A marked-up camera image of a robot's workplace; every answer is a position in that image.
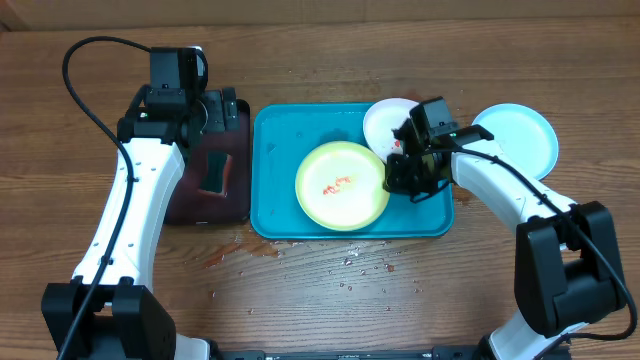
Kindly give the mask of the black rectangular tray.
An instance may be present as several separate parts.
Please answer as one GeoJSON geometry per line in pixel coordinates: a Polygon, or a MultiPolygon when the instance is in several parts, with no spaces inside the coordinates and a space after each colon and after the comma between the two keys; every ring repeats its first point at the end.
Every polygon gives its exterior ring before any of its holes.
{"type": "Polygon", "coordinates": [[[192,150],[169,202],[164,219],[166,224],[230,224],[248,218],[251,199],[250,106],[242,99],[236,100],[235,104],[237,126],[204,135],[192,150]],[[208,195],[199,190],[206,174],[208,152],[222,152],[232,157],[226,196],[208,195]]]}

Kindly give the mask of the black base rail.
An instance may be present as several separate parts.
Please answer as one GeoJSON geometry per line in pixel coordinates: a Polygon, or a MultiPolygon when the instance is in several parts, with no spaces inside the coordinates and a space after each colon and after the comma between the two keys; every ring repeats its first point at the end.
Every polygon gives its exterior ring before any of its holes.
{"type": "Polygon", "coordinates": [[[477,345],[435,346],[429,350],[380,350],[371,352],[213,351],[216,360],[490,360],[491,351],[477,345]]]}

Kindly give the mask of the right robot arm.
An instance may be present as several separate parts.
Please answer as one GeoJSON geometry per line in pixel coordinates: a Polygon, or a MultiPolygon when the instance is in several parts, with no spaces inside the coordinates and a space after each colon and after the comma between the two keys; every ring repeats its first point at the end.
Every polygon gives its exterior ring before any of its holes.
{"type": "Polygon", "coordinates": [[[475,346],[433,348],[434,359],[568,359],[575,339],[629,338],[637,305],[624,280],[613,218],[521,169],[489,129],[461,127],[443,98],[414,106],[392,127],[384,187],[418,203],[455,184],[473,193],[516,238],[517,310],[475,346]]]}

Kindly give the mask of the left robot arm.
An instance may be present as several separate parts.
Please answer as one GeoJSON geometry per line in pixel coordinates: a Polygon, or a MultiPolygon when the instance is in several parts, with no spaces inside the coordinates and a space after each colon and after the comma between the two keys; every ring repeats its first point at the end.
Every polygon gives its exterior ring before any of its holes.
{"type": "Polygon", "coordinates": [[[109,136],[117,170],[100,223],[41,311],[62,359],[218,359],[215,342],[177,332],[153,293],[166,224],[235,224],[250,211],[250,108],[208,88],[197,46],[151,47],[150,80],[109,136]]]}

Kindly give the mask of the green and orange sponge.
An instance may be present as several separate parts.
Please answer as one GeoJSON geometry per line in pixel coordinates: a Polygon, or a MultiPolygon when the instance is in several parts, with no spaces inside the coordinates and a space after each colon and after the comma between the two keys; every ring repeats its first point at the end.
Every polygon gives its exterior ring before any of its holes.
{"type": "Polygon", "coordinates": [[[232,157],[222,152],[208,152],[206,156],[206,174],[199,190],[208,195],[227,195],[227,179],[232,157]]]}

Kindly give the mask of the light blue plate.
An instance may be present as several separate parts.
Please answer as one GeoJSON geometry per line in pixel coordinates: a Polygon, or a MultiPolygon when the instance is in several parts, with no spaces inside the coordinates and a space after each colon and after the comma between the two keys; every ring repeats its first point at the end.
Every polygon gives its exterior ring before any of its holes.
{"type": "Polygon", "coordinates": [[[544,179],[559,158],[559,142],[547,119],[525,105],[493,105],[472,122],[488,130],[503,151],[527,174],[544,179]]]}

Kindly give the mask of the teal serving tray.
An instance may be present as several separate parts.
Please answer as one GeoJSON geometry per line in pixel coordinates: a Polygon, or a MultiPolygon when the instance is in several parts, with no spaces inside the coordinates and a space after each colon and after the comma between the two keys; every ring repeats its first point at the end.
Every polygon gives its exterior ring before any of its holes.
{"type": "Polygon", "coordinates": [[[304,157],[331,141],[366,143],[363,134],[367,102],[275,104],[256,116],[253,131],[250,220],[268,239],[395,239],[439,237],[453,225],[452,188],[413,204],[393,194],[371,225],[339,232],[311,220],[295,194],[295,177],[304,157]]]}

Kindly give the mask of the yellow green plate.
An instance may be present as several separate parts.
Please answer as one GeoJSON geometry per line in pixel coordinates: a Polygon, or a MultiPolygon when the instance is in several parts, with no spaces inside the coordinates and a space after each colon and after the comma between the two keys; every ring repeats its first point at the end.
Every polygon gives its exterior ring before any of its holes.
{"type": "Polygon", "coordinates": [[[333,141],[312,150],[295,177],[296,199],[316,224],[355,231],[374,223],[386,209],[384,164],[369,148],[333,141]]]}

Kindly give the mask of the white plate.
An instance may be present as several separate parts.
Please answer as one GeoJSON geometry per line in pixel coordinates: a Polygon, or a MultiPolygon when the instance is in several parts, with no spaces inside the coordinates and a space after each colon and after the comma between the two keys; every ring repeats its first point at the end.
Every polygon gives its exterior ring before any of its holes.
{"type": "Polygon", "coordinates": [[[418,103],[404,98],[388,98],[374,103],[363,120],[367,146],[383,161],[391,154],[401,154],[400,141],[393,131],[409,118],[410,110],[418,103]]]}

